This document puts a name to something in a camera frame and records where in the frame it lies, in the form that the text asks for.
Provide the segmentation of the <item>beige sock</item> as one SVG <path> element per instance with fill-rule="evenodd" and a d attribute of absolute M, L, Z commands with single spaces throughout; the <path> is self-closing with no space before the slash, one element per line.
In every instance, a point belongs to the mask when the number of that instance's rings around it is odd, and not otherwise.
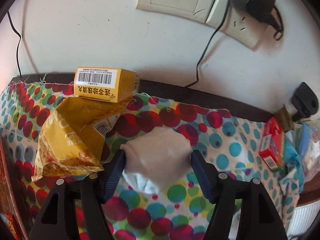
<path fill-rule="evenodd" d="M 120 146 L 125 151 L 123 177 L 137 192 L 159 194 L 191 169 L 191 144 L 171 128 L 155 127 Z"/>

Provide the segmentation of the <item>red round tray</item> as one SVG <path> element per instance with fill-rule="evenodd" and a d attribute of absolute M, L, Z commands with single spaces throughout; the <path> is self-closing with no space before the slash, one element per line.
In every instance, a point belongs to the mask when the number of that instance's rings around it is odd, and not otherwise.
<path fill-rule="evenodd" d="M 1 137 L 1 220 L 14 239 L 28 239 L 31 216 L 20 185 L 20 175 L 4 138 Z"/>

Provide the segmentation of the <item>red green medicine box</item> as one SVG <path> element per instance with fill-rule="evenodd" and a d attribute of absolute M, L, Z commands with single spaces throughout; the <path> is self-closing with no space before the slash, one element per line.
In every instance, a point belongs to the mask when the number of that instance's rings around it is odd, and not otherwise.
<path fill-rule="evenodd" d="M 284 166 L 284 146 L 283 129 L 275 117 L 272 117 L 265 123 L 259 150 L 259 156 L 272 172 Z"/>

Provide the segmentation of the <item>colourful polka dot cloth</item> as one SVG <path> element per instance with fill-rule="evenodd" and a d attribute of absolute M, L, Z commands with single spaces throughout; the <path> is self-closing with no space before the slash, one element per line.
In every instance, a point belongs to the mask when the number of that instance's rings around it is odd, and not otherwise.
<path fill-rule="evenodd" d="M 124 103 L 76 97 L 71 85 L 17 83 L 1 94 L 1 135 L 22 174 L 33 218 L 59 177 L 100 171 L 129 151 L 119 185 L 104 205 L 118 239 L 199 239 L 213 213 L 190 166 L 198 150 L 234 180 L 260 179 L 288 226 L 304 186 L 297 151 L 285 141 L 285 166 L 271 171 L 259 155 L 265 124 L 136 94 Z"/>

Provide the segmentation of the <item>golden snack bag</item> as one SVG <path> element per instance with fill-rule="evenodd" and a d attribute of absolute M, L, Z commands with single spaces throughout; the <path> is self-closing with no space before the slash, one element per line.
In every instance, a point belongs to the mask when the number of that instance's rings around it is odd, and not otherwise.
<path fill-rule="evenodd" d="M 130 101 L 63 100 L 41 127 L 32 181 L 102 171 L 100 159 L 106 135 Z"/>

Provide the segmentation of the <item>clear bag with blue items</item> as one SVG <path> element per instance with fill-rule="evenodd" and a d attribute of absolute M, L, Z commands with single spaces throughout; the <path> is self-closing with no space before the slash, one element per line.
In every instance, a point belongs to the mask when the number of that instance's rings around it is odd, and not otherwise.
<path fill-rule="evenodd" d="M 305 182 L 311 181 L 319 172 L 319 119 L 294 124 L 285 135 L 298 153 Z"/>

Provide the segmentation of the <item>brown cardboard tag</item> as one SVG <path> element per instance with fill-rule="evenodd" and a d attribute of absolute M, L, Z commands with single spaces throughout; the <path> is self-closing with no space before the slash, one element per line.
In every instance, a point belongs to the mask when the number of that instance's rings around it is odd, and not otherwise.
<path fill-rule="evenodd" d="M 273 115 L 284 132 L 293 131 L 295 129 L 291 115 L 287 111 L 285 105 L 274 112 Z"/>

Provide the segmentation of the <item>small yellow medicine box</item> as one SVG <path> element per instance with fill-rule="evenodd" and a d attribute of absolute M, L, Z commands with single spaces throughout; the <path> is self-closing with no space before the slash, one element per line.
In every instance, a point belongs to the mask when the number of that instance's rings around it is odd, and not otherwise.
<path fill-rule="evenodd" d="M 74 77 L 77 97 L 119 103 L 134 96 L 140 74 L 121 68 L 79 67 Z"/>

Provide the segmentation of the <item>black clamp mount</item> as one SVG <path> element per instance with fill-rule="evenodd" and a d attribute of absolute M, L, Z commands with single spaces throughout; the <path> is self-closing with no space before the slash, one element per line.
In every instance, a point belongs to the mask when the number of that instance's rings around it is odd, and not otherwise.
<path fill-rule="evenodd" d="M 297 112 L 292 116 L 292 121 L 297 122 L 300 119 L 307 119 L 315 115 L 319 109 L 319 101 L 313 90 L 302 82 L 295 90 L 291 102 Z"/>

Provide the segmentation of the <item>white wall power socket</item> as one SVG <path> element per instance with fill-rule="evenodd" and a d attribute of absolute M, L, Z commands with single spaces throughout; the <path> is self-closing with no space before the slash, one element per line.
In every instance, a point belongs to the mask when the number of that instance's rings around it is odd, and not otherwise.
<path fill-rule="evenodd" d="M 260 23 L 251 15 L 235 9 L 231 0 L 215 0 L 206 25 L 219 28 L 251 49 L 255 49 L 269 26 L 268 20 L 267 23 Z"/>

